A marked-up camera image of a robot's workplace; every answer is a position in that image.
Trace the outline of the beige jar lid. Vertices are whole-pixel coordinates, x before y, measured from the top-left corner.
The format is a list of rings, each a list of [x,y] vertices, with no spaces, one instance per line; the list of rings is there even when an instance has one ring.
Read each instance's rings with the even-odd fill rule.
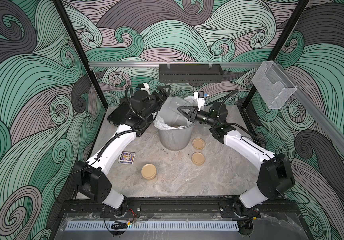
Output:
[[[195,138],[192,140],[192,146],[196,150],[202,150],[206,146],[206,142],[201,138]]]
[[[192,154],[191,160],[192,160],[194,165],[201,166],[205,163],[206,158],[202,153],[195,152]]]

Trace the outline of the jar with beige lid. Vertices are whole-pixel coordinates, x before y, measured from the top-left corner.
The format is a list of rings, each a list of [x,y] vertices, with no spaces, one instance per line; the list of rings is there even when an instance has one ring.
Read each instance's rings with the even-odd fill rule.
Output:
[[[153,185],[158,180],[157,168],[153,164],[145,164],[141,169],[141,175],[148,185]]]
[[[159,115],[164,120],[164,123],[169,126],[187,126],[188,120],[178,111],[178,107],[190,105],[190,102],[181,97],[170,97],[167,98],[166,102],[163,104]]]

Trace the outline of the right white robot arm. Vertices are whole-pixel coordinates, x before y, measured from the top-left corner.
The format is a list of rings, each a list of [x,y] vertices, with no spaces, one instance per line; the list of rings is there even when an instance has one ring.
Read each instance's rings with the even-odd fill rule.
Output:
[[[197,106],[177,107],[189,122],[209,125],[212,136],[220,143],[244,156],[258,170],[257,183],[239,196],[235,209],[240,215],[267,200],[275,200],[294,187],[295,179],[289,159],[284,154],[268,151],[235,129],[236,124],[226,122],[227,107],[214,103],[209,112],[200,111]]]

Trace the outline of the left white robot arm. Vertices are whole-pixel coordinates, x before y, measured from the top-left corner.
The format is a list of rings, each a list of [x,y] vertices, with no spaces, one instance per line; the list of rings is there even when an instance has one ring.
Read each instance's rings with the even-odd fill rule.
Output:
[[[145,84],[139,84],[136,91],[131,86],[126,87],[125,101],[107,117],[108,122],[117,127],[116,132],[96,154],[74,165],[72,173],[79,193],[109,206],[118,215],[126,213],[128,200],[113,190],[108,173],[126,146],[140,137],[155,119],[170,92],[169,85],[158,86],[152,93],[146,90]]]

